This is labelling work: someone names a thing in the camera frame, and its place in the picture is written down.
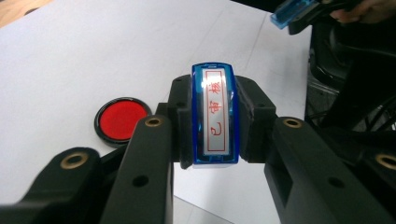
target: white table surface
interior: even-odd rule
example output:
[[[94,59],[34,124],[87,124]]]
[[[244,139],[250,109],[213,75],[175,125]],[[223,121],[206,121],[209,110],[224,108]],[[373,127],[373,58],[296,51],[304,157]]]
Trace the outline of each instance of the white table surface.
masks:
[[[58,153],[112,150],[93,118],[131,96],[155,111],[203,62],[255,80],[279,116],[304,116],[310,30],[226,0],[55,0],[0,29],[0,203],[15,203]],[[263,164],[181,170],[175,195],[233,223],[279,223]]]

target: blue object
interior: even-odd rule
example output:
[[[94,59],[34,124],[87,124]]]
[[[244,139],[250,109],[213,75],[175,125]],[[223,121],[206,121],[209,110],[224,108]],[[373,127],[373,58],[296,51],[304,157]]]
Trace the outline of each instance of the blue object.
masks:
[[[279,29],[283,29],[296,19],[300,13],[315,4],[315,0],[289,0],[271,15],[271,22]]]
[[[239,110],[233,68],[227,63],[192,67],[194,164],[238,163]]]

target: blue transparent case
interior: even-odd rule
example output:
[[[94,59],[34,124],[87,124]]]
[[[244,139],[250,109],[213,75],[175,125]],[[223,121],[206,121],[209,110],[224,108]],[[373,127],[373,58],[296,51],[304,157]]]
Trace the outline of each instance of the blue transparent case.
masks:
[[[271,15],[271,22],[279,29],[285,28],[300,13],[315,4],[315,0],[289,0]]]
[[[204,91],[207,92],[205,88],[204,81],[204,71],[217,70],[224,71],[225,81],[226,81],[226,100],[228,102],[228,130],[223,130],[228,132],[228,151],[226,154],[222,151],[219,155],[217,152],[210,152],[207,154],[207,150],[204,149],[206,146],[205,140],[205,128],[204,122]],[[222,164],[222,163],[238,163],[239,158],[239,110],[238,110],[238,95],[235,84],[235,78],[233,75],[233,68],[227,63],[199,63],[192,67],[191,74],[192,83],[192,146],[193,146],[193,163],[194,164]],[[219,129],[214,130],[211,128],[210,134],[216,134]]]

